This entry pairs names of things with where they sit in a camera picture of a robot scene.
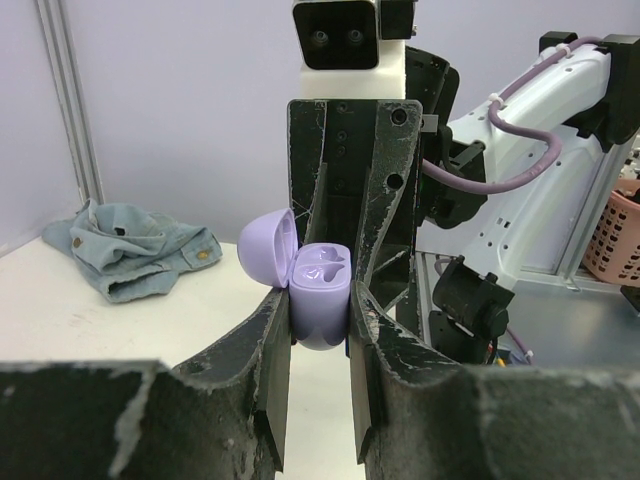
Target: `light blue denim jacket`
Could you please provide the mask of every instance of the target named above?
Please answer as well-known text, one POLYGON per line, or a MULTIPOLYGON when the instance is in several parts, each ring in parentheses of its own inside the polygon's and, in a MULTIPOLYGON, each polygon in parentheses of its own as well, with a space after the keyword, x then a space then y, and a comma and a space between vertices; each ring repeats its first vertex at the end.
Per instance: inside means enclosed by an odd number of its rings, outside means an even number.
POLYGON ((112 303, 167 294, 180 273, 209 267, 222 256, 205 227, 93 200, 75 218, 47 226, 42 238, 75 259, 87 281, 112 303))

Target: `plastic basket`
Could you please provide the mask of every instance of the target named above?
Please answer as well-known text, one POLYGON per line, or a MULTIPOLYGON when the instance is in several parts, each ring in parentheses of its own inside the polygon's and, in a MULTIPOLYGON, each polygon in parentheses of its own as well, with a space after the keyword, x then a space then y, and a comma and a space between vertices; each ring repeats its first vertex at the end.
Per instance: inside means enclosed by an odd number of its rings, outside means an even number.
MULTIPOLYGON (((640 180, 620 179, 615 189, 635 193, 638 188, 640 180)), ((583 263, 603 282, 640 287, 640 205, 611 194, 583 263)))

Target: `light gray wall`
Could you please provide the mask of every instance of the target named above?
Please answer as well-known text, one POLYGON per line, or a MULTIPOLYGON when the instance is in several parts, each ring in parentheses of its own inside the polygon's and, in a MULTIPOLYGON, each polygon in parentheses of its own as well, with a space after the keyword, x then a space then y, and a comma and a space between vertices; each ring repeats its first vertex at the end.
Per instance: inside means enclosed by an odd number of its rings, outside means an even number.
POLYGON ((69 0, 107 201, 233 240, 288 205, 300 55, 287 1, 69 0))
MULTIPOLYGON (((67 0, 108 201, 234 240, 287 205, 286 105, 300 54, 290 0, 67 0)), ((420 0, 411 43, 462 75, 455 112, 482 102, 552 29, 636 32, 637 0, 420 0)))
POLYGON ((0 1, 0 256, 80 196, 35 2, 0 1))

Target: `white tabletop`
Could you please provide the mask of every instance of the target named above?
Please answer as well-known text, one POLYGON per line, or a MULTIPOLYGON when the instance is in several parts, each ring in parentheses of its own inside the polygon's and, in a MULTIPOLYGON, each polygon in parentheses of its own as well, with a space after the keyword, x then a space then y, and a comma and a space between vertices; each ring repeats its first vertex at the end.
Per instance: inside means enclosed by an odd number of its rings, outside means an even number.
MULTIPOLYGON (((160 359, 169 367, 212 344, 268 288, 242 271, 234 245, 213 267, 182 275, 167 296, 109 304, 73 261, 41 240, 0 258, 0 362, 160 359)), ((291 353, 288 479, 364 478, 356 465, 344 345, 291 353)))

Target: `lavender case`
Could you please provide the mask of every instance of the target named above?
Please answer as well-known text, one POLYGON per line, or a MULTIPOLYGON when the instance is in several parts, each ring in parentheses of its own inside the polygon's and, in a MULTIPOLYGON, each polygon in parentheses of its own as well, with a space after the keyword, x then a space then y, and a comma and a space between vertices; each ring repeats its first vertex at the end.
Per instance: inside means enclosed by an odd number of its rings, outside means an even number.
POLYGON ((347 334, 351 253, 343 245, 314 243, 298 250, 291 209, 263 215, 238 240, 238 258, 254 280, 289 288, 291 326, 313 350, 340 345, 347 334))

